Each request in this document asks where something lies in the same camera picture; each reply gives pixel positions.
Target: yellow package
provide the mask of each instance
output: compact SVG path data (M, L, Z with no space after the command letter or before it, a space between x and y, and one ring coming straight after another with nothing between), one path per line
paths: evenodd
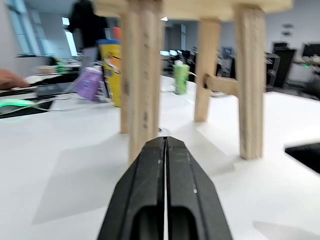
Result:
M121 107L121 41L99 40L101 58L104 62L104 75L110 87L112 100L116 107Z

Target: green cup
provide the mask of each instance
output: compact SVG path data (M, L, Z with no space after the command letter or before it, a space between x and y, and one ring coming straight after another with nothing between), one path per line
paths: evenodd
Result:
M189 80L188 65L173 65L173 74L175 81L175 94L181 95L187 93L187 81Z

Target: white tabletop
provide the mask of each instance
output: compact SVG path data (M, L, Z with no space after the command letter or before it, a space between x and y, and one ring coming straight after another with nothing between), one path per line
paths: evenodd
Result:
M237 98L212 98L208 123L194 123L194 83L180 96L171 84L163 77L160 127L211 177L233 239L320 239L320 177L284 153L320 140L320 101L266 93L264 158L245 161ZM110 103L61 100L52 109L85 105L0 119L1 240L96 239L127 168L129 137Z

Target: person in black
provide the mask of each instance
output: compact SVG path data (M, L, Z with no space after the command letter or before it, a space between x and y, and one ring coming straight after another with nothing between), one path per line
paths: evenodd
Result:
M95 15L93 4L89 0L78 0L73 5L67 30L71 33L80 29L83 44L83 60L81 72L97 60L97 40L106 39L105 29L108 28L104 17Z

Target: light wood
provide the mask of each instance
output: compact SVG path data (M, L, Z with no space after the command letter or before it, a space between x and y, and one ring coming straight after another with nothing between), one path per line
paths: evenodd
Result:
M256 159L263 154L265 13L258 7L238 6L235 9L235 31L240 155L244 159Z
M204 77L206 74L213 75L216 72L220 32L221 24L217 19L202 19L199 23L194 111L196 122L204 122L208 117L210 91L204 88Z
M158 129L159 129L159 118L160 118L160 90L161 90L161 75L163 72L163 61L161 59L160 51L163 50L164 47L164 37L165 37L165 27L164 27L164 21L159 21L158 19L161 19L163 17L163 2L157 1L155 3L155 19L156 19L156 27L155 30L158 31L158 35L156 38L156 46L157 48L154 48L154 56L155 56L155 71L154 71L154 89L153 89L153 113L152 113L152 137L156 138L158 136Z
M128 8L126 0L95 0L98 15L116 17ZM173 20L200 20L217 18L229 21L234 18L237 4L259 6L266 13L281 12L292 8L292 0L164 0L163 16Z
M129 81L129 164L131 164L138 156L141 150L140 132L141 122L140 116L142 114L140 108L140 43L141 35L138 29L140 28L140 4L139 0L129 0L129 9L126 14L127 31L124 32L125 42L130 43L127 49L127 56L125 61L127 75L130 77Z
M125 36L128 30L126 14L121 15L121 31L123 36ZM120 88L120 97L121 97L121 123L120 123L120 133L127 134L129 133L129 82L130 76L128 76L128 65L126 63L128 57L128 49L130 46L130 41L128 38L123 37L121 40L121 88Z
M204 83L211 91L222 92L234 96L238 95L239 83L233 78L205 75Z
M160 49L164 31L160 20L161 0L128 0L130 4L126 41L130 77L130 159L143 145L157 137L160 94Z

